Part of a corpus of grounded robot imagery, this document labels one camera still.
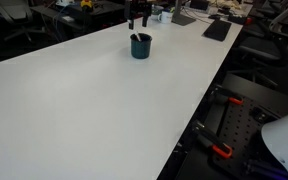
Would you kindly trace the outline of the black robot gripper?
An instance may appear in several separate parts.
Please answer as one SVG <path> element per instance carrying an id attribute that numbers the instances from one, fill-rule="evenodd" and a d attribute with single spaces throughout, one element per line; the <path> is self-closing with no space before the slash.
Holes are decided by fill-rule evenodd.
<path id="1" fill-rule="evenodd" d="M 148 0 L 125 0 L 124 15 L 129 24 L 129 29 L 134 30 L 133 16 L 142 14 L 142 27 L 147 27 L 148 17 L 151 15 L 152 3 Z"/>

